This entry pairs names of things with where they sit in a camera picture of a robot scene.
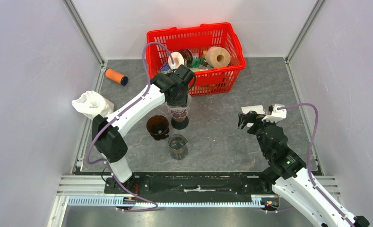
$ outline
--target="red basket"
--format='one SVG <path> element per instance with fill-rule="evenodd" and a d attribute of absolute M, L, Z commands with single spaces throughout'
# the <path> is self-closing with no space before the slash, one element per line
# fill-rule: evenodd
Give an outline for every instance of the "red basket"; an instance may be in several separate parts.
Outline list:
<path fill-rule="evenodd" d="M 241 43 L 230 23 L 201 24 L 199 27 L 181 29 L 172 27 L 148 32 L 147 42 L 154 41 L 164 44 L 171 52 L 190 49 L 192 52 L 198 52 L 199 56 L 203 56 L 203 51 L 212 46 L 219 46 L 231 54 L 230 66 L 195 72 L 197 80 L 195 86 L 189 91 L 191 96 L 230 91 L 239 72 L 246 65 Z M 168 61 L 168 54 L 161 46 L 151 45 L 147 48 L 146 58 L 150 78 L 153 78 L 157 70 Z"/>

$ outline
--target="orange bottle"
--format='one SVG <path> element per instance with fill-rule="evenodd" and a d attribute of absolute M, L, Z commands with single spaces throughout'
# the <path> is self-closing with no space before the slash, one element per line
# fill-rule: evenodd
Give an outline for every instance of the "orange bottle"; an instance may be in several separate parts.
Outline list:
<path fill-rule="evenodd" d="M 105 76 L 108 78 L 108 79 L 111 79 L 121 85 L 127 85 L 129 79 L 128 77 L 124 76 L 122 73 L 119 73 L 117 71 L 114 71 L 112 69 L 107 69 L 105 71 Z"/>

